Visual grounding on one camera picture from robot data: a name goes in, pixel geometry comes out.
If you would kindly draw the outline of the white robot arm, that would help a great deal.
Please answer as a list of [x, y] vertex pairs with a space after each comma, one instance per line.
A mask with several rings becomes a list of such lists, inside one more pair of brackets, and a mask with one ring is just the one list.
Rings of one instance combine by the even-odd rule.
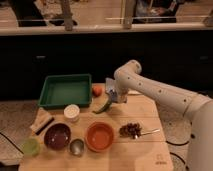
[[130, 60], [114, 72], [118, 102], [132, 89], [181, 113], [192, 124], [185, 171], [213, 171], [213, 98], [145, 78], [141, 71]]

